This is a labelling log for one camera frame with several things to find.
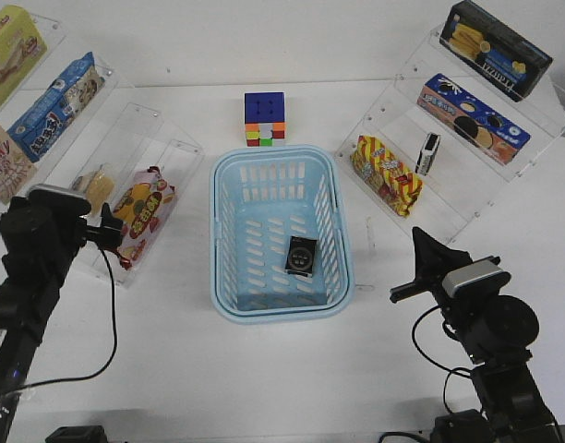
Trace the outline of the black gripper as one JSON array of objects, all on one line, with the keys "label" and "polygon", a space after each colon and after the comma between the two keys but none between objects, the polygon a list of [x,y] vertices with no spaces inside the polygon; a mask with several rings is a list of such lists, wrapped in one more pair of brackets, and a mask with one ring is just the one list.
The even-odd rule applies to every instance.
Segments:
[{"label": "black gripper", "polygon": [[465,309],[464,302],[451,299],[441,283],[447,273],[472,263],[468,252],[451,249],[440,243],[420,227],[412,230],[415,250],[415,279],[390,289],[390,301],[394,304],[415,295],[430,292],[443,310],[452,313]]},{"label": "black gripper", "polygon": [[108,203],[103,203],[100,225],[87,225],[85,230],[83,216],[88,213],[32,202],[28,197],[12,198],[7,212],[0,217],[6,270],[43,268],[67,272],[85,240],[101,250],[116,252],[123,241],[123,221],[113,215]]}]

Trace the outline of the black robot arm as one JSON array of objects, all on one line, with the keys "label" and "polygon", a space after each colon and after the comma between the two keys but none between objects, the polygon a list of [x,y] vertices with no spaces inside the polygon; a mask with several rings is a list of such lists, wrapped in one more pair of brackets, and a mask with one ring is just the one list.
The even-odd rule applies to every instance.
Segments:
[{"label": "black robot arm", "polygon": [[445,334],[461,344],[474,365],[451,372],[471,379],[482,406],[436,418],[430,441],[562,441],[527,366],[528,347],[539,332],[536,314],[521,299],[501,293],[511,275],[500,268],[499,258],[474,260],[419,227],[412,237],[415,277],[392,288],[390,299],[397,303],[432,293]]},{"label": "black robot arm", "polygon": [[11,199],[0,218],[6,246],[6,279],[0,284],[0,442],[9,434],[20,395],[48,320],[74,258],[87,242],[103,253],[116,252],[123,223],[108,204],[102,220],[88,225],[91,205],[69,191],[37,187]]}]

